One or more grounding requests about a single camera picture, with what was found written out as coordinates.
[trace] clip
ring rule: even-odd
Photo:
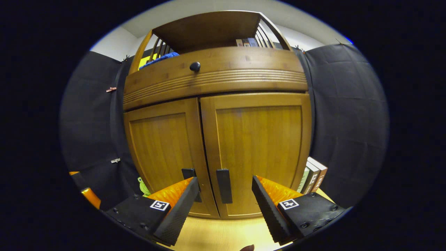
[[[114,90],[116,90],[116,87],[110,87],[110,89],[106,90],[106,92],[112,92]]]

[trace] wooden cabinet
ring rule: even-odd
[[[138,69],[152,35],[149,61],[154,53],[180,55]],[[263,42],[238,47],[240,38]],[[195,62],[200,67],[190,68]],[[307,91],[298,57],[262,13],[202,13],[154,28],[136,52],[124,88],[125,129],[137,170],[156,192],[182,180],[182,168],[195,168],[202,202],[194,202],[190,216],[259,217],[252,175],[299,185],[310,151]],[[228,172],[221,169],[229,171],[230,204],[221,197],[227,190],[220,190],[216,173]]]
[[[197,98],[149,106],[124,114],[132,158],[150,192],[183,180],[195,168],[202,202],[190,215],[218,218],[204,155]]]
[[[297,189],[309,154],[307,94],[250,93],[201,99],[209,173],[222,218],[261,216],[251,191],[259,175]],[[223,204],[216,170],[228,169],[232,203]]]

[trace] black curtain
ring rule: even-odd
[[[373,184],[385,157],[389,117],[382,85],[353,45],[295,52],[312,104],[310,156],[328,167],[320,187],[340,206],[354,206]]]
[[[139,190],[127,146],[123,89],[131,61],[88,52],[66,87],[60,110],[62,154],[68,171],[79,171],[108,210]],[[114,92],[106,92],[117,87]],[[111,163],[120,158],[120,162]]]

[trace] cabinet door handle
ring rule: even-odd
[[[195,168],[182,168],[181,172],[183,173],[183,178],[188,179],[190,177],[197,177],[197,174],[195,173]],[[198,194],[195,198],[195,202],[202,202],[200,197],[201,188],[198,186]]]
[[[200,71],[200,62],[193,62],[192,64],[190,64],[189,69],[194,72],[199,72]]]
[[[220,188],[220,196],[223,204],[232,203],[231,179],[228,169],[217,170],[217,181]]]

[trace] cabinet top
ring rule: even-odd
[[[236,39],[255,37],[263,17],[260,12],[237,10],[202,13],[156,27],[153,34],[180,54],[236,46]]]

